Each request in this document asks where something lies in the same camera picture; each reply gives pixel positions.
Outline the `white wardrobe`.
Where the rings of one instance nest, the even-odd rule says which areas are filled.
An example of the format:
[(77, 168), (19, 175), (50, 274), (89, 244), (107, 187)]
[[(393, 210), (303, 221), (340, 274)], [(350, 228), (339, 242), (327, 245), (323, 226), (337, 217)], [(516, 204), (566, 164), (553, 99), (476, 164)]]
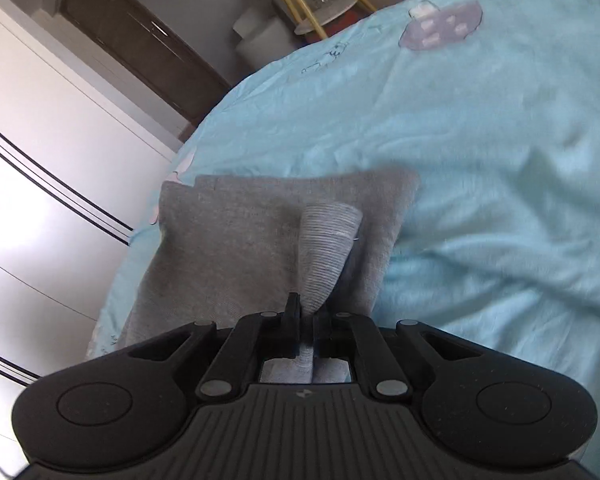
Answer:
[(0, 0), (0, 396), (83, 358), (179, 146)]

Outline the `grey trash bin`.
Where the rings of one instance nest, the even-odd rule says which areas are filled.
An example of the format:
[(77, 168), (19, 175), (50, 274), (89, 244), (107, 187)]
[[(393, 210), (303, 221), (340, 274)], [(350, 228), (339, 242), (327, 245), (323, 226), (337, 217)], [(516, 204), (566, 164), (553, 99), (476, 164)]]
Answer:
[(236, 20), (233, 30), (239, 37), (235, 50), (253, 70), (290, 55), (301, 48), (298, 37), (275, 12), (250, 6)]

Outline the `light blue bed sheet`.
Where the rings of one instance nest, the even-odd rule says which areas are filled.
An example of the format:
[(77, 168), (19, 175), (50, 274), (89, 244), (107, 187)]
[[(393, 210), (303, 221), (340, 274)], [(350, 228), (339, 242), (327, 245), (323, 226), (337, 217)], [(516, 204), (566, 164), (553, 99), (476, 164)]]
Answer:
[(166, 183), (389, 167), (418, 183), (368, 316), (576, 380), (600, 478), (600, 0), (406, 0), (245, 79), (178, 152), (88, 356), (124, 348)]

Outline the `grey sweatpants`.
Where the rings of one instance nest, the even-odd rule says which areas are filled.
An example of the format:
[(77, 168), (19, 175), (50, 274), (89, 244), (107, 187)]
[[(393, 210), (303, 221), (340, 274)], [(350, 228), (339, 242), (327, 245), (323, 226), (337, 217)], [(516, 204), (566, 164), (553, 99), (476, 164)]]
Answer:
[(336, 384), (346, 361), (321, 359), (321, 309), (369, 315), (418, 180), (399, 167), (316, 179), (200, 176), (168, 182), (161, 242), (140, 282), (120, 346), (147, 342), (151, 359), (190, 350), (209, 367), (246, 315), (302, 307), (298, 356), (264, 363), (259, 380)]

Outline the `dark brown door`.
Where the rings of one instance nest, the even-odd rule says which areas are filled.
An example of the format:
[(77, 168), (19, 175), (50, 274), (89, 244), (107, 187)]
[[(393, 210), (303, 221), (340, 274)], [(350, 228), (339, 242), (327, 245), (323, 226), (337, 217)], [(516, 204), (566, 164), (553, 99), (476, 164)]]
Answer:
[(207, 62), (135, 0), (61, 0), (60, 13), (194, 126), (230, 90)]

